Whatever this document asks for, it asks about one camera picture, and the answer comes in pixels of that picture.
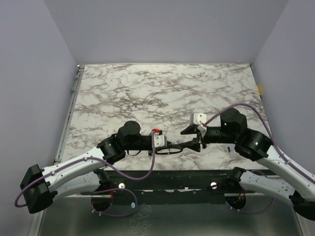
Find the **metal key holder plate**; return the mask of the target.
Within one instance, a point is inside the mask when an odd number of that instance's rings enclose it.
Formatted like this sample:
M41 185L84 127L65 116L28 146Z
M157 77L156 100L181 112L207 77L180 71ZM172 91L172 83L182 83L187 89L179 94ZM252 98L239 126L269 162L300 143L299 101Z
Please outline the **metal key holder plate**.
M178 154L183 151L183 147L179 145L171 145L169 147L163 147L163 148L156 148L155 154L157 155L172 155L172 154Z

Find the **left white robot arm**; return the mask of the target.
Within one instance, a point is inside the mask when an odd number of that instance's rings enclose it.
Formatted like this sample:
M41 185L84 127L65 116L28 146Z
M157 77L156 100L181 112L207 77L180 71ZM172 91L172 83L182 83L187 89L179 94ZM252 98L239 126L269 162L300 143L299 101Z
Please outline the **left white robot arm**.
M161 130L153 129L149 135L143 136L140 125L128 121L116 134L72 160L45 168L38 165L29 167L20 183L18 197L24 197L23 206L34 214L48 208L60 197L88 192L103 194L107 190L113 192L104 167L113 167L130 150L148 151L154 157L156 150L166 143Z

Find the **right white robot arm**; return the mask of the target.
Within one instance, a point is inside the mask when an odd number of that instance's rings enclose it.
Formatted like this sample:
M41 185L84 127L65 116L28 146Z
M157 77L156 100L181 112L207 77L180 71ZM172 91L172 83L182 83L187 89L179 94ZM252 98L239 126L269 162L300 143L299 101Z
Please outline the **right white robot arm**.
M182 135L196 134L197 140L207 144L234 144L242 157L268 168L280 177L271 180L241 168L234 168L235 176L226 180L231 192L240 189L263 193L291 205L306 219L315 219L315 176L284 154L270 136L247 126L247 118L235 108L220 112L220 126L209 127L206 114L193 113Z

